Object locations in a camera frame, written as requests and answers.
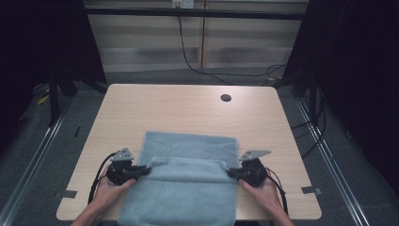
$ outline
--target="folded towel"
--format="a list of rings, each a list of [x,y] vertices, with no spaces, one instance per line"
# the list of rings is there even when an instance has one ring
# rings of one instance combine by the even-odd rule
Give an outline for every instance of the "folded towel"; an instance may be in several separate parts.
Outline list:
[[[139,165],[152,172],[126,194],[118,224],[227,226],[235,222],[238,166],[231,137],[148,132]]]

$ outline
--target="wire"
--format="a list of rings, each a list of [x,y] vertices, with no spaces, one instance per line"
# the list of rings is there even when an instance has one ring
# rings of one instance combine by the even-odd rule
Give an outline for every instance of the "wire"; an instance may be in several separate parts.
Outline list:
[[[286,64],[274,64],[274,65],[271,65],[271,66],[267,67],[266,73],[258,73],[258,74],[205,73],[205,72],[201,72],[201,71],[199,71],[199,70],[196,70],[196,69],[194,69],[194,68],[190,65],[190,63],[188,62],[188,60],[187,60],[187,55],[186,55],[186,53],[185,53],[184,39],[183,39],[183,29],[182,29],[182,27],[183,27],[183,26],[182,26],[182,18],[181,18],[181,17],[178,17],[178,21],[179,21],[179,31],[180,31],[180,38],[181,38],[181,41],[182,41],[182,49],[183,49],[183,55],[184,55],[185,64],[188,66],[188,68],[190,68],[192,71],[194,71],[194,72],[196,72],[196,73],[201,73],[201,74],[205,74],[205,75],[212,76],[213,78],[215,78],[215,79],[217,79],[217,80],[219,80],[219,81],[221,81],[221,82],[223,82],[223,83],[225,83],[225,84],[227,84],[227,85],[230,85],[230,86],[232,86],[231,83],[229,83],[229,82],[227,82],[227,81],[224,81],[223,79],[217,77],[217,75],[246,76],[246,77],[260,77],[260,76],[266,76],[266,75],[267,75],[267,80],[266,80],[266,82],[263,83],[263,86],[264,86],[264,85],[270,80],[270,74],[271,74],[271,73],[274,73],[275,71],[277,71],[278,69],[280,69],[281,67],[283,67],[283,66],[286,65]],[[273,70],[273,71],[270,72],[269,70],[270,70],[270,68],[272,68],[272,67],[277,67],[277,68],[276,68],[275,70]]]
[[[277,189],[279,190],[279,194],[281,195],[282,207],[283,207],[285,213],[287,213],[287,215],[288,215],[287,199],[285,198],[285,191],[282,189],[281,181],[279,180],[279,177],[273,170],[271,170],[271,169],[267,169],[267,170],[272,172],[278,180],[278,183],[277,183],[276,180],[273,179],[273,177],[267,175],[267,178],[269,178],[276,185]]]
[[[316,120],[319,119],[320,115],[322,114],[322,111],[324,110],[324,103],[323,103],[323,107],[320,107],[321,105],[322,105],[322,99],[320,99],[319,111],[318,111],[318,113],[317,113],[317,115],[316,115]],[[311,121],[305,121],[305,122],[300,123],[300,124],[298,124],[298,125],[291,126],[291,129],[292,129],[292,130],[293,130],[293,129],[297,129],[297,128],[302,127],[302,126],[304,126],[304,125],[307,125],[307,124],[309,124],[309,123],[311,123]]]
[[[294,137],[294,139],[298,139],[298,138],[301,138],[301,137],[304,137],[304,136],[306,136],[308,133],[310,133],[311,132],[311,130],[308,130],[308,132],[306,132],[306,133],[304,133],[304,134],[302,134],[302,135],[299,135],[298,137]]]
[[[88,204],[90,204],[91,201],[93,201],[94,192],[96,191],[97,184],[99,183],[100,179],[103,178],[103,177],[99,178],[99,176],[100,176],[100,173],[101,173],[101,171],[102,171],[102,169],[103,169],[103,167],[104,167],[104,164],[106,163],[106,161],[108,160],[108,158],[114,156],[115,154],[116,154],[116,153],[112,153],[112,154],[110,154],[109,156],[107,156],[106,159],[105,159],[105,160],[103,161],[103,163],[101,164],[99,170],[97,171],[96,178],[95,178],[94,181],[93,181],[93,185],[91,185],[90,194],[88,195]]]
[[[323,134],[326,131],[327,117],[326,117],[326,110],[325,110],[325,97],[320,94],[320,98],[321,98],[321,100],[320,100],[319,110],[322,109],[322,111],[323,111],[323,130],[320,133],[320,136],[316,139],[316,142],[304,154],[302,154],[302,156],[301,156],[302,158],[305,158],[320,143],[320,141],[323,138]]]

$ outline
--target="human hand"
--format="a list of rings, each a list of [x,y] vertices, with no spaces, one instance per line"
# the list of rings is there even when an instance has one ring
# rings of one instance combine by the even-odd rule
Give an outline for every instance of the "human hand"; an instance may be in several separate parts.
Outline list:
[[[101,179],[97,184],[96,194],[93,201],[85,208],[85,210],[76,218],[72,226],[91,225],[91,223],[101,215],[115,200],[131,187],[136,180],[131,179],[121,186],[116,186],[109,181],[106,176],[108,167],[103,171]]]
[[[282,208],[276,185],[270,179],[265,178],[259,187],[253,187],[244,180],[240,180],[239,183],[267,213],[270,213],[273,209]]]
[[[109,181],[106,176],[106,172],[108,170],[109,165],[103,171],[100,176],[99,183],[97,184],[97,190],[94,195],[94,199],[90,204],[96,205],[104,211],[108,208],[115,200],[120,196],[120,194],[124,193],[129,187],[131,187],[136,180],[131,179],[123,183],[121,186],[117,186]]]
[[[263,183],[259,187],[250,186],[246,181],[240,180],[240,185],[248,191],[256,203],[258,203],[267,214],[274,219],[280,226],[292,226],[294,223],[290,220],[287,213],[283,210],[281,203],[279,202],[279,196],[277,193],[277,187],[274,182],[267,178],[264,179]]]

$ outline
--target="black curtain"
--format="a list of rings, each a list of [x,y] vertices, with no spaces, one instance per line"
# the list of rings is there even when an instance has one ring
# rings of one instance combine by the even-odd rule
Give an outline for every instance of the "black curtain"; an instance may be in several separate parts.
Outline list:
[[[3,151],[37,84],[51,71],[67,94],[72,80],[106,82],[88,16],[35,8],[82,8],[81,0],[0,3],[0,148]]]
[[[325,13],[320,2],[342,11],[325,28],[304,21],[284,76],[308,63],[329,106],[399,195],[399,3],[311,0],[307,13]],[[296,93],[310,82],[309,73],[298,76]]]

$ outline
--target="gray carpet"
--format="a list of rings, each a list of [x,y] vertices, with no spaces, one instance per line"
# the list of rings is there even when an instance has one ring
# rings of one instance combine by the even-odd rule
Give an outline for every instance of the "gray carpet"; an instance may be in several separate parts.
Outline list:
[[[214,69],[207,72],[209,71],[212,73],[265,73],[265,69],[262,68]],[[281,74],[282,70],[273,73],[272,77],[278,77]],[[265,82],[265,76],[218,75],[218,77],[233,85],[260,86]],[[107,79],[109,84],[226,85],[212,76],[189,70],[111,73],[107,75]],[[69,222],[61,222],[56,219],[56,209],[60,200],[53,197],[57,191],[66,188],[104,97],[103,94],[84,85],[77,84],[77,87],[79,90],[75,98],[71,100],[62,98],[62,105],[72,101],[70,109],[12,225],[69,225]],[[297,99],[291,94],[291,88],[284,87],[278,92],[290,125],[303,123],[304,119],[296,104]],[[378,172],[365,160],[356,141],[346,137],[344,126],[327,106],[326,111],[325,139],[369,222],[371,225],[397,225],[399,223],[397,197]],[[32,103],[26,111],[20,125],[20,133],[10,142],[8,154],[0,162],[0,170],[3,172],[0,174],[0,203],[2,206],[38,148],[47,129],[49,116],[49,103],[43,105]],[[322,118],[319,121],[320,127],[323,127]],[[80,127],[79,133],[75,136],[78,127]],[[293,130],[295,137],[305,134],[296,140],[298,149],[302,153],[306,152],[314,143],[308,131],[307,126]],[[303,220],[295,223],[297,225],[356,225],[317,148],[304,159],[304,163],[313,186],[320,187],[323,191],[323,194],[317,197],[323,215],[318,220]]]

